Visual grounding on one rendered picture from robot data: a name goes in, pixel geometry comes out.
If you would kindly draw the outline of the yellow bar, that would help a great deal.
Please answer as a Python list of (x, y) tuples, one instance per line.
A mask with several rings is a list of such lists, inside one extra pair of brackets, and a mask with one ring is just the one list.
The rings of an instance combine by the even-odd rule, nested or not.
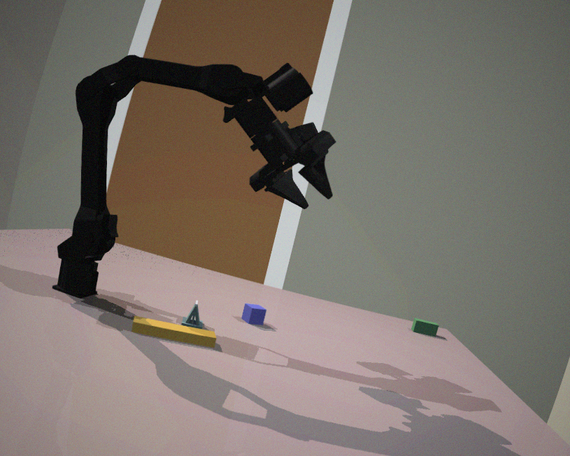
[(216, 335), (205, 329), (175, 325), (170, 322), (151, 320), (134, 316), (132, 331), (163, 339), (192, 343), (210, 348), (215, 347)]

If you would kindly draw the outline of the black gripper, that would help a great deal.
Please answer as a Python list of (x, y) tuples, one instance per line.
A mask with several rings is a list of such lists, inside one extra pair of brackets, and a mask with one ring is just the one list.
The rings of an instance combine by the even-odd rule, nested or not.
[(304, 165), (299, 173), (322, 195), (331, 199), (333, 193), (325, 171), (325, 155), (336, 140), (328, 131), (322, 130), (298, 146), (287, 132), (288, 126), (286, 121), (281, 124), (277, 119), (251, 138), (254, 144), (250, 148), (253, 151), (258, 149), (268, 164), (250, 177), (249, 184), (255, 192), (266, 186), (264, 191), (306, 209), (308, 203), (293, 180), (292, 169), (284, 171), (298, 163)]

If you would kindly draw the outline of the blue cube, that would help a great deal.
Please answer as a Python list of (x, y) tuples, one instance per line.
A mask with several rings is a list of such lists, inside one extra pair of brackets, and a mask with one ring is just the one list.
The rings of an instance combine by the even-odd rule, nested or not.
[(266, 309), (259, 305), (245, 304), (242, 314), (242, 320), (248, 324), (263, 325)]

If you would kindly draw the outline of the green rectangular block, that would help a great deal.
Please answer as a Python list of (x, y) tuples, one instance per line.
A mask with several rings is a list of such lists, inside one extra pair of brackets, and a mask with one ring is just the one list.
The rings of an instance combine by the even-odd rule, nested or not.
[(439, 325), (435, 322), (429, 322), (426, 320), (414, 318), (411, 330), (420, 334), (436, 337), (438, 327)]

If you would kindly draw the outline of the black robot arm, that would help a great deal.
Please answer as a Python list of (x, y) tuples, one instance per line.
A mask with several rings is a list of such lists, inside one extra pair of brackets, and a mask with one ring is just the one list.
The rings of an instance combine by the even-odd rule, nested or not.
[(141, 81), (194, 90), (234, 105), (224, 107), (223, 122), (235, 118), (250, 138), (277, 119), (264, 95), (274, 109), (288, 112), (313, 94), (306, 79), (289, 63), (263, 80), (233, 64), (192, 66), (128, 55), (82, 79), (76, 87), (83, 124), (81, 202), (72, 236), (57, 246), (62, 260), (54, 290), (78, 298), (97, 294), (99, 263), (95, 261), (102, 260), (118, 237), (117, 215), (110, 215), (106, 205), (108, 126), (117, 102)]

